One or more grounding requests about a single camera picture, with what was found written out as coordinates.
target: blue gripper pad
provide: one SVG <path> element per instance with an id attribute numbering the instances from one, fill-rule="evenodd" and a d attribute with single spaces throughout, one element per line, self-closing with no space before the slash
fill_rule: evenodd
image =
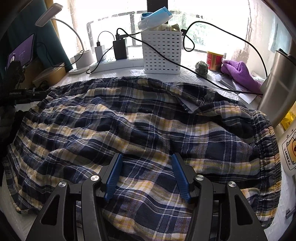
<path id="1" fill-rule="evenodd" d="M 177 180 L 181 197 L 185 199 L 187 203 L 190 203 L 191 197 L 189 194 L 189 183 L 175 154 L 172 155 L 172 168 Z"/>
<path id="2" fill-rule="evenodd" d="M 120 176 L 121 168 L 122 168 L 122 155 L 119 154 L 113 166 L 113 169 L 110 173 L 109 179 L 106 182 L 106 193 L 104 195 L 104 199 L 106 202 L 108 202 L 113 197 L 113 194 L 115 192 L 115 188 Z"/>

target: red and yellow can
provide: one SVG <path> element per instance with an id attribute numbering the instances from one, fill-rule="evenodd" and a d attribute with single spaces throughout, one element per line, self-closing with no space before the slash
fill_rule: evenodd
<path id="1" fill-rule="evenodd" d="M 220 71 L 222 67 L 223 54 L 207 51 L 207 67 L 213 71 Z"/>

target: plaid fabric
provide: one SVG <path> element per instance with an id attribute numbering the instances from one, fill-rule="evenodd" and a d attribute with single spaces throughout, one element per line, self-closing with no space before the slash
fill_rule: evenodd
<path id="1" fill-rule="evenodd" d="M 275 216 L 281 167 L 267 117 L 205 86 L 145 77 L 53 88 L 28 112 L 4 159 L 16 210 L 40 210 L 61 180 L 82 182 L 117 152 L 123 168 L 103 209 L 114 239 L 184 240 L 193 206 L 179 194 L 174 152 L 212 181 L 235 181 L 264 228 Z"/>

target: lamp head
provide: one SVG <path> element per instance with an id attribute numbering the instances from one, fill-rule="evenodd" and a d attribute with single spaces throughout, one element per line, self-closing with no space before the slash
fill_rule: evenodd
<path id="1" fill-rule="evenodd" d="M 41 17 L 36 21 L 35 26 L 43 27 L 49 20 L 51 20 L 57 13 L 62 10 L 63 6 L 54 3 L 52 4 L 47 11 L 41 15 Z"/>

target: black power adapter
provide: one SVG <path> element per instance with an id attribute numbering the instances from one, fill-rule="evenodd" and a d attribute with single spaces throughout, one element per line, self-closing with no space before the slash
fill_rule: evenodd
<path id="1" fill-rule="evenodd" d="M 128 45 L 126 42 L 126 38 L 119 38 L 119 36 L 116 35 L 116 40 L 113 41 L 113 49 L 116 60 L 127 59 Z"/>

